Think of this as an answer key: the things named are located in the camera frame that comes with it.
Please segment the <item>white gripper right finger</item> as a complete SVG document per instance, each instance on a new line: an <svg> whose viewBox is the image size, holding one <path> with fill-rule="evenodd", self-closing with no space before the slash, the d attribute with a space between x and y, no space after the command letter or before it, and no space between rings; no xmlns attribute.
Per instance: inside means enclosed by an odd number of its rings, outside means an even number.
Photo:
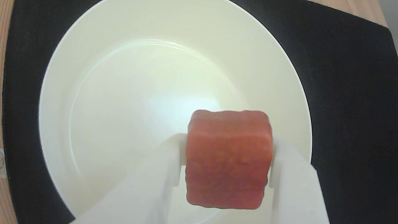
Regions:
<svg viewBox="0 0 398 224"><path fill-rule="evenodd" d="M290 142L273 139L272 224L328 224L316 169Z"/></svg>

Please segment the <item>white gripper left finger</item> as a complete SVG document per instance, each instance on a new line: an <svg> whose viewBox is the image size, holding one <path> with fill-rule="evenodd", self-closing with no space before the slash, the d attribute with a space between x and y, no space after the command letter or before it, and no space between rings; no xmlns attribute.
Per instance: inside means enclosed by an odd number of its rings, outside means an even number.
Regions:
<svg viewBox="0 0 398 224"><path fill-rule="evenodd" d="M186 162L186 133L165 140L74 224L166 224Z"/></svg>

